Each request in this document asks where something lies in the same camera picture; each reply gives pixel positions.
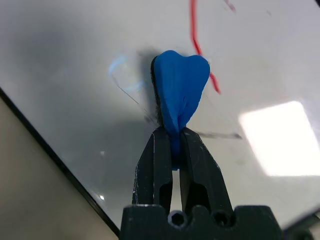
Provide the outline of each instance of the screw hole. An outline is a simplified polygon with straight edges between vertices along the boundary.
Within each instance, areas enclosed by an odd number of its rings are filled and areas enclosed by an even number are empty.
[[[224,212],[217,212],[213,215],[214,220],[220,227],[226,227],[229,223],[229,219]]]
[[[168,223],[177,228],[182,229],[187,225],[187,216],[182,211],[172,211],[168,215]]]

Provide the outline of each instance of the blue foam object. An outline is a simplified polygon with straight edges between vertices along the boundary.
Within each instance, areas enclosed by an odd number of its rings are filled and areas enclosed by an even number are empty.
[[[168,50],[155,58],[153,72],[163,125],[170,138],[172,167],[177,169],[179,135],[199,105],[210,66],[200,55],[185,57]]]

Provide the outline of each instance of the red marker line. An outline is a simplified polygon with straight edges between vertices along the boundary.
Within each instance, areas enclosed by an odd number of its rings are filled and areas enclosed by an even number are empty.
[[[195,49],[195,52],[196,54],[198,55],[201,55],[202,56],[202,51],[201,51],[201,48],[199,46],[199,43],[198,43],[198,37],[197,37],[197,0],[190,0],[190,17],[191,17],[191,30],[190,30],[190,33],[191,33],[191,41],[192,41],[192,44],[194,46],[194,49]],[[219,89],[219,85],[218,85],[218,81],[216,79],[216,76],[210,72],[210,78],[212,80],[212,84],[213,84],[213,87],[214,87],[214,90],[220,94],[220,89]]]

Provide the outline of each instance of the black edge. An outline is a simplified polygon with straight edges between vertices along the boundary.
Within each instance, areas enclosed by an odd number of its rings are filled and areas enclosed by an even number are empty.
[[[102,218],[102,220],[108,225],[108,227],[114,232],[114,234],[119,237],[120,230],[114,224],[114,222],[108,217],[108,215],[102,210],[102,208],[97,204],[97,202],[92,198],[92,196],[87,192],[87,190],[82,186],[82,184],[77,180],[77,178],[71,173],[67,166],[62,162],[54,150],[46,143],[46,141],[41,137],[37,130],[31,125],[27,118],[21,113],[21,111],[16,107],[16,105],[11,101],[11,99],[6,95],[6,93],[0,87],[0,98],[9,107],[13,114],[20,120],[24,127],[29,131],[33,138],[38,142],[42,149],[49,155],[49,157],[55,162],[63,174],[68,178],[68,180],[73,184],[73,186],[78,190],[78,192],[85,198],[85,200],[91,205],[91,207],[96,211],[96,213]]]

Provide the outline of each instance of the beige wall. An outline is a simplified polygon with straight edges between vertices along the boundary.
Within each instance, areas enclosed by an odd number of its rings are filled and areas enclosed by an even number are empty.
[[[2,100],[0,239],[117,239]]]

